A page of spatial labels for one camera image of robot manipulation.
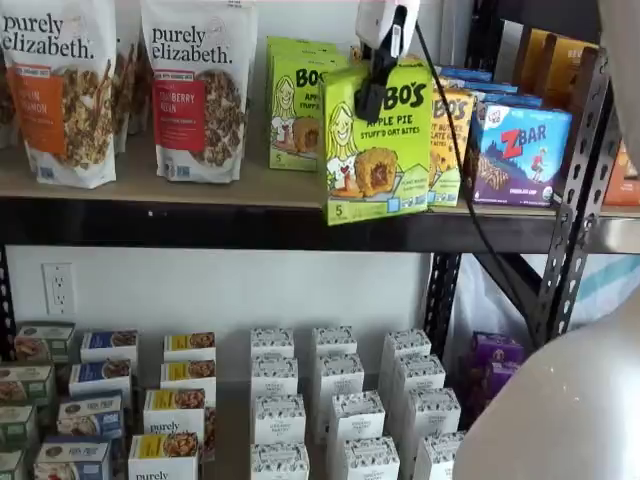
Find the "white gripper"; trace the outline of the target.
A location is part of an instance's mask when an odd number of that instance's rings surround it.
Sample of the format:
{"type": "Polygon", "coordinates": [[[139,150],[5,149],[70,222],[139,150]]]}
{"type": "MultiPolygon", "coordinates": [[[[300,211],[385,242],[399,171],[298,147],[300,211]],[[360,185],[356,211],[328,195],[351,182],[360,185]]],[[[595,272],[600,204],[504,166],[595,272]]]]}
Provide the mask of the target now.
{"type": "Polygon", "coordinates": [[[359,119],[379,118],[389,75],[409,51],[419,9],[419,0],[359,2],[355,30],[362,42],[361,64],[369,69],[354,95],[359,119]]]}

